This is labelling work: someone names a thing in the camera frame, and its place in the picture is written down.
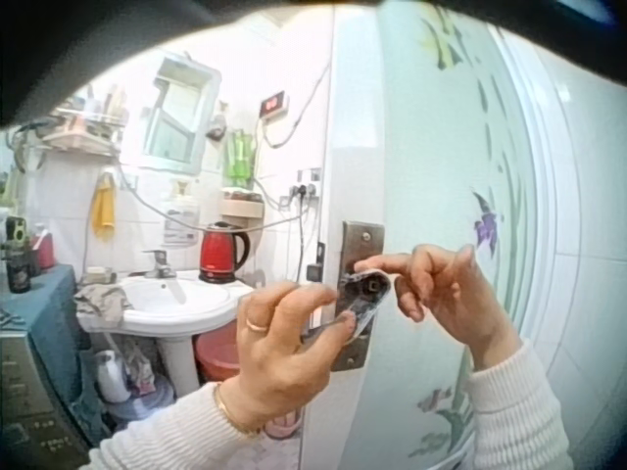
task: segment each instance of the red kettle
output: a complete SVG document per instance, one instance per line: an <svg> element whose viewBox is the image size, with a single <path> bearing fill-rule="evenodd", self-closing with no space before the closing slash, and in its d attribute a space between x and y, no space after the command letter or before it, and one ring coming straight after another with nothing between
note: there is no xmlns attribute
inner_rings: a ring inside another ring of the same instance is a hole
<svg viewBox="0 0 627 470"><path fill-rule="evenodd" d="M244 265L251 252L251 239L244 232L229 233L225 229L238 229L236 225L216 222L205 232L200 252L200 279L214 284L235 281L235 271ZM236 238L242 240L244 253L237 258Z"/></svg>

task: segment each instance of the bracelet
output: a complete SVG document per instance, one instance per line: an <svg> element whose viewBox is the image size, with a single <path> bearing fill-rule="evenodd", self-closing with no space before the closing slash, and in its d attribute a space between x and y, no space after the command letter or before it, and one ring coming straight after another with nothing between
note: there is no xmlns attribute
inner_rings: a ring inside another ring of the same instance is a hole
<svg viewBox="0 0 627 470"><path fill-rule="evenodd" d="M222 397L219 394L219 387L221 385L222 383L218 382L216 386L214 387L214 401L216 402L217 409L221 411L222 415L224 415L224 418L226 418L226 421L228 421L228 423L231 426L233 426L237 431L239 431L246 437L254 438L258 436L260 432L262 431L261 428L251 430L250 428L247 428L243 424L238 423L237 420L233 419L233 416L231 416L231 413L226 408L226 405L224 404L224 401L222 401Z"/></svg>

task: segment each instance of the faucet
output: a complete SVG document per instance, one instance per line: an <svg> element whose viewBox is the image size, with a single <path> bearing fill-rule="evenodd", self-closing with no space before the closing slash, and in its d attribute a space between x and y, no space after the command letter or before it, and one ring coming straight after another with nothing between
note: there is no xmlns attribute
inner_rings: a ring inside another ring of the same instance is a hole
<svg viewBox="0 0 627 470"><path fill-rule="evenodd" d="M155 256L155 268L144 274L144 277L148 279L171 279L176 277L176 271L168 264L168 253L166 250L146 250L144 253L152 253Z"/></svg>

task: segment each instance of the door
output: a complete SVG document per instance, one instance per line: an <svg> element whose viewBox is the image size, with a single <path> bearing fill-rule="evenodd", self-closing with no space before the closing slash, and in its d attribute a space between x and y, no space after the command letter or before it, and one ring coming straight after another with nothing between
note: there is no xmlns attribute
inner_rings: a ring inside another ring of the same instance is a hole
<svg viewBox="0 0 627 470"><path fill-rule="evenodd" d="M414 2L338 8L335 22L324 281L337 280L342 220L383 224L387 253L471 243L520 327L536 251L534 166L487 26ZM335 373L309 406L301 468L445 461L472 434L463 391L470 368L467 351L432 317L409 322L391 296L365 367Z"/></svg>

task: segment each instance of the floor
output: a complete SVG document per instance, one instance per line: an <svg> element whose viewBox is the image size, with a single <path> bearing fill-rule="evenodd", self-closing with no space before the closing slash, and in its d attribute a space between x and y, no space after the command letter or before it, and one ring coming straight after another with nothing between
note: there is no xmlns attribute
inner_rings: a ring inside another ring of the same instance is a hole
<svg viewBox="0 0 627 470"><path fill-rule="evenodd" d="M285 441L268 436L238 450L226 464L226 470L297 470L300 435Z"/></svg>

